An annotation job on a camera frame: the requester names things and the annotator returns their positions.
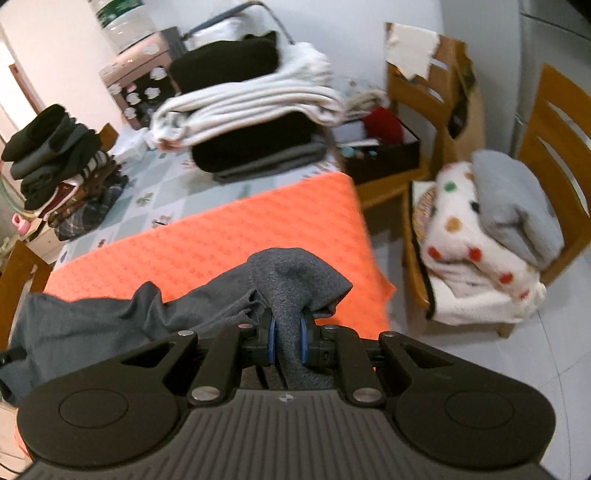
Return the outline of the white torn paper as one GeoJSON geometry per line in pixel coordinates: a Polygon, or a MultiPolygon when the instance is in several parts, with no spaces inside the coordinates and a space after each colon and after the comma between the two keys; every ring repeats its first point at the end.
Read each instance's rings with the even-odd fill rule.
{"type": "Polygon", "coordinates": [[[386,61],[407,80],[426,79],[439,45],[440,35],[435,31],[394,23],[386,39],[386,61]]]}

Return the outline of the black storage box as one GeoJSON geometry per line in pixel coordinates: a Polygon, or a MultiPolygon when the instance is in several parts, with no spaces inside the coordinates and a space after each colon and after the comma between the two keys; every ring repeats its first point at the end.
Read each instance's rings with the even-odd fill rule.
{"type": "Polygon", "coordinates": [[[361,138],[361,121],[335,128],[335,147],[342,158],[342,171],[356,185],[406,173],[420,167],[421,140],[402,124],[400,145],[384,145],[376,138],[361,138]]]}

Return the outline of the checkered floral tablecloth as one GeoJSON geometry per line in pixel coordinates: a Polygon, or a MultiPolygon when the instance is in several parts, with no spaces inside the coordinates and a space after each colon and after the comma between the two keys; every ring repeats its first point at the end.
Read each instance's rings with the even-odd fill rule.
{"type": "Polygon", "coordinates": [[[219,184],[198,169],[187,152],[146,152],[125,175],[128,183],[102,223],[93,231],[64,244],[55,267],[146,230],[205,212],[235,200],[297,183],[312,176],[338,172],[332,154],[318,163],[277,175],[219,184]]]}

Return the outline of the plaid folded garment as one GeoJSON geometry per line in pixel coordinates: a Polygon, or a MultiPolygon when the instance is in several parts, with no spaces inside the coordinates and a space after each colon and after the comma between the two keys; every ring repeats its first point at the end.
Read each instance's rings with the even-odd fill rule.
{"type": "Polygon", "coordinates": [[[128,182],[126,175],[114,175],[98,197],[86,201],[54,228],[58,240],[74,240],[95,230],[119,199],[128,182]]]}

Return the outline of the dark grey garment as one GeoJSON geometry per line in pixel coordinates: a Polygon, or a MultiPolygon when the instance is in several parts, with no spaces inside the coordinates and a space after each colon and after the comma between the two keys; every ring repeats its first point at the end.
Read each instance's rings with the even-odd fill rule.
{"type": "Polygon", "coordinates": [[[269,308],[277,328],[277,363],[291,390],[331,389],[334,383],[301,363],[301,318],[330,318],[353,285],[331,265],[300,248],[267,249],[245,263],[165,302],[151,282],[132,298],[66,302],[30,294],[2,354],[1,396],[18,405],[36,387],[179,331],[201,339],[253,320],[269,308]]]}

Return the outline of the left stack patterned clothes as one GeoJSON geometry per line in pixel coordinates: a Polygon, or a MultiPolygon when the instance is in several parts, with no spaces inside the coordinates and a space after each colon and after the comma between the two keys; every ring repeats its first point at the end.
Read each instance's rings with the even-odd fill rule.
{"type": "Polygon", "coordinates": [[[60,184],[60,187],[70,187],[71,190],[55,207],[51,206],[47,213],[41,214],[50,228],[56,228],[91,200],[98,199],[107,190],[107,183],[119,173],[120,165],[112,157],[104,152],[100,155],[105,161],[99,161],[87,177],[76,176],[60,184]]]}

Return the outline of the large water bottle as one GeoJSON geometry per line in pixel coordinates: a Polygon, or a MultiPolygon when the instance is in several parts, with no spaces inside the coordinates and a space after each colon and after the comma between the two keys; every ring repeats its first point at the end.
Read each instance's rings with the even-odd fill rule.
{"type": "Polygon", "coordinates": [[[89,6],[118,53],[157,31],[142,0],[91,0],[89,6]]]}

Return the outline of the left stack dark clothes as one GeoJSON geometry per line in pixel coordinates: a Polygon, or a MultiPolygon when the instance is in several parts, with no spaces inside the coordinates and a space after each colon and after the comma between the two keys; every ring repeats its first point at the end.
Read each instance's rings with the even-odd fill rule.
{"type": "Polygon", "coordinates": [[[10,138],[1,159],[19,183],[24,208],[35,211],[52,199],[62,182],[88,178],[109,156],[95,130],[53,104],[10,138]]]}

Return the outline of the light grey folded fleece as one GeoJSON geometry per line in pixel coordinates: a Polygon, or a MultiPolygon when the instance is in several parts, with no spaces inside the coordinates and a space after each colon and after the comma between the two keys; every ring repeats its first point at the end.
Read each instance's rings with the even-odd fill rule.
{"type": "Polygon", "coordinates": [[[550,200],[521,161],[493,150],[471,158],[486,232],[522,260],[542,271],[558,258],[564,237],[550,200]]]}

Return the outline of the wooden chair with box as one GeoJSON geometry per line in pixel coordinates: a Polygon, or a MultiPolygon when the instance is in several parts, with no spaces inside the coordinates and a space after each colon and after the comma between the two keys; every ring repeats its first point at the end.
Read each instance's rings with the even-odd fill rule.
{"type": "Polygon", "coordinates": [[[422,116],[436,129],[433,153],[422,154],[417,169],[394,174],[356,186],[361,208],[369,210],[391,199],[403,195],[411,181],[424,181],[431,177],[430,164],[433,158],[441,158],[440,133],[447,125],[456,100],[459,80],[454,72],[459,66],[461,54],[466,53],[466,44],[446,36],[440,37],[440,43],[433,60],[442,62],[446,69],[430,65],[428,77],[418,77],[411,82],[399,69],[386,62],[387,94],[394,105],[405,105],[422,116]]]}

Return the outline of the wooden chair at left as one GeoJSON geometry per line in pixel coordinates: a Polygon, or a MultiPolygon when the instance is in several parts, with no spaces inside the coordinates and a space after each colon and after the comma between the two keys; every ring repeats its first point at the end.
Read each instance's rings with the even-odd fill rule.
{"type": "Polygon", "coordinates": [[[17,241],[1,275],[0,286],[0,343],[4,351],[9,343],[10,332],[23,297],[25,286],[30,284],[30,293],[44,290],[52,273],[52,266],[34,253],[24,242],[17,241]]]}

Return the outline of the orange patterned mat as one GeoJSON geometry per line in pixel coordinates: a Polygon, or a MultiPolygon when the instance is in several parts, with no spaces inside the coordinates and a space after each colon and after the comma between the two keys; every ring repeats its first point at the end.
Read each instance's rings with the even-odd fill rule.
{"type": "Polygon", "coordinates": [[[112,239],[56,269],[44,290],[63,300],[128,299],[150,281],[174,300],[267,248],[315,254],[352,283],[335,322],[376,338],[389,325],[394,285],[381,273],[353,181],[321,173],[112,239]]]}

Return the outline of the brown paper bag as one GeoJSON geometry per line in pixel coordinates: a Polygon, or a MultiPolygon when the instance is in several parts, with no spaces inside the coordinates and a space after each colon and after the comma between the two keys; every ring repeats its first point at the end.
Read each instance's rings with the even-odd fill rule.
{"type": "Polygon", "coordinates": [[[470,161],[473,153],[486,147],[484,101],[464,42],[456,41],[451,71],[456,100],[440,134],[443,165],[470,161]]]}

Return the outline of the pink sticker appliance box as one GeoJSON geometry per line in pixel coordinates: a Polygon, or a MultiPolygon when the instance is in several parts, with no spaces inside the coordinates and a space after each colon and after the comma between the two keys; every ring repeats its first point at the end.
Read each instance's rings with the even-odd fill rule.
{"type": "Polygon", "coordinates": [[[131,45],[100,70],[103,84],[131,128],[149,127],[156,110],[180,94],[169,67],[186,52],[178,28],[170,27],[131,45]]]}

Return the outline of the white plastic bag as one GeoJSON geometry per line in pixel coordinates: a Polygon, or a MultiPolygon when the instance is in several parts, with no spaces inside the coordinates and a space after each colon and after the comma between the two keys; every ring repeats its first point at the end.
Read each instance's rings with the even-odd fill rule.
{"type": "Polygon", "coordinates": [[[280,45],[294,44],[276,13],[263,1],[235,2],[228,10],[217,13],[181,36],[192,48],[217,40],[238,41],[247,36],[264,36],[276,32],[280,45]]]}

